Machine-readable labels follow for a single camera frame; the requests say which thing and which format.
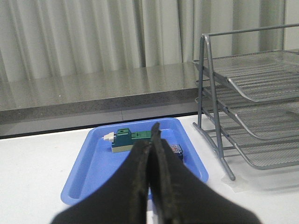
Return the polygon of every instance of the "white curtain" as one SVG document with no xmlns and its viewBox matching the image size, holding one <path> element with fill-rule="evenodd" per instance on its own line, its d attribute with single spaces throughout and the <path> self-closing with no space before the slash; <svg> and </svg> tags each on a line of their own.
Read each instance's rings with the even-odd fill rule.
<svg viewBox="0 0 299 224">
<path fill-rule="evenodd" d="M 283 18 L 282 0 L 0 0 L 0 81 L 192 61 L 201 33 Z M 213 51 L 280 48 L 282 40 L 282 31 L 225 36 Z"/>
</svg>

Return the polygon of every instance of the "plastic tray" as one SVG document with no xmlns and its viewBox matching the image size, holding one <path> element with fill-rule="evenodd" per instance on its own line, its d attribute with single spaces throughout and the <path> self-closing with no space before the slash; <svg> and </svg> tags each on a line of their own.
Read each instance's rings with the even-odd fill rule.
<svg viewBox="0 0 299 224">
<path fill-rule="evenodd" d="M 112 153 L 111 143 L 103 140 L 105 134 L 125 127 L 132 132 L 147 131 L 156 122 L 160 123 L 161 138 L 166 139 L 170 145 L 179 144 L 183 149 L 184 164 L 202 182 L 206 182 L 208 173 L 180 121 L 175 118 L 152 119 L 92 129 L 65 183 L 61 200 L 69 205 L 80 202 L 102 186 L 124 162 L 129 151 Z"/>
</svg>

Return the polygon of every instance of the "gray countertop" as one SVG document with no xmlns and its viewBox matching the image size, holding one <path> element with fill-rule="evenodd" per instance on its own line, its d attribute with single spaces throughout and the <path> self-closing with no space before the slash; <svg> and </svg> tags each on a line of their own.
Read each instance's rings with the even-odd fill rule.
<svg viewBox="0 0 299 224">
<path fill-rule="evenodd" d="M 0 83 L 0 135 L 14 134 L 9 131 L 6 133 L 7 131 L 4 130 L 5 125 L 12 123 L 82 114 L 106 112 L 112 116 L 113 112 L 121 113 L 122 118 L 120 119 L 95 121 L 95 124 L 100 124 L 132 119 L 132 116 L 125 119 L 123 112 L 131 111 L 133 115 L 136 114 L 136 111 L 132 110 L 141 109 L 142 113 L 146 108 L 155 106 L 169 107 L 170 111 L 166 112 L 166 115 L 194 112 L 196 104 L 193 102 L 198 94 L 195 85 L 197 76 L 198 72 L 195 66 L 189 62 Z M 175 111 L 169 105 L 180 105 L 185 110 Z M 153 114 L 153 117 L 161 115 L 157 113 Z M 136 119 L 147 116 L 137 114 Z M 82 126 L 83 124 L 81 122 L 80 124 L 65 125 L 65 127 Z"/>
</svg>

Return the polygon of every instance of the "table surface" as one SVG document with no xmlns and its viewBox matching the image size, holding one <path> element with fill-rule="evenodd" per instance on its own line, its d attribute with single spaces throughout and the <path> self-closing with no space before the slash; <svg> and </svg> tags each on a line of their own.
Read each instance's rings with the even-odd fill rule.
<svg viewBox="0 0 299 224">
<path fill-rule="evenodd" d="M 299 166 L 256 170 L 235 153 L 226 158 L 232 182 L 203 136 L 197 116 L 178 118 L 208 173 L 207 185 L 255 212 L 264 224 L 299 221 Z M 203 117 L 203 128 L 212 127 Z M 0 224 L 47 224 L 68 206 L 60 193 L 90 129 L 0 140 Z M 148 212 L 148 223 L 155 217 Z"/>
</svg>

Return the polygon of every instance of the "metal frame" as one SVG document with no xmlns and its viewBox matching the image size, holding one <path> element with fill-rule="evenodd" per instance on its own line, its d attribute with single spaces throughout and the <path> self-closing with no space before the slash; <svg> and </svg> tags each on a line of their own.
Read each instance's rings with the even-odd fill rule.
<svg viewBox="0 0 299 224">
<path fill-rule="evenodd" d="M 210 79 L 210 86 L 211 86 L 211 95 L 213 101 L 213 114 L 214 114 L 214 124 L 215 124 L 215 131 L 216 131 L 216 138 L 217 138 L 217 145 L 213 142 L 212 139 L 208 136 L 208 134 L 204 134 L 210 145 L 216 151 L 220 161 L 222 162 L 225 171 L 227 172 L 229 178 L 234 181 L 235 175 L 233 174 L 232 170 L 230 169 L 229 165 L 227 164 L 224 153 L 223 153 L 223 144 L 222 144 L 222 136 L 221 136 L 221 126 L 220 126 L 220 118 L 219 118 L 219 110 L 218 110 L 218 100 L 217 100 L 217 93 L 216 93 L 216 85 L 215 85 L 215 78 L 214 78 L 214 67 L 213 67 L 213 57 L 212 57 L 212 47 L 211 47 L 211 36 L 220 36 L 220 35 L 232 35 L 232 34 L 239 34 L 239 33 L 248 33 L 248 32 L 255 32 L 261 30 L 270 30 L 270 29 L 279 29 L 279 28 L 289 28 L 289 27 L 298 27 L 299 23 L 296 24 L 288 24 L 288 25 L 280 25 L 280 26 L 269 26 L 269 27 L 261 27 L 261 28 L 254 28 L 254 29 L 243 29 L 243 30 L 233 30 L 230 32 L 222 32 L 222 33 L 209 33 L 209 34 L 202 34 L 199 41 L 199 95 L 198 95 L 198 120 L 197 124 L 193 123 L 193 126 L 200 133 L 205 133 L 205 131 L 201 128 L 202 122 L 202 98 L 203 98 L 203 73 L 204 73 L 204 53 L 205 53 L 205 46 L 207 51 L 207 62 L 208 62 L 208 75 Z"/>
</svg>

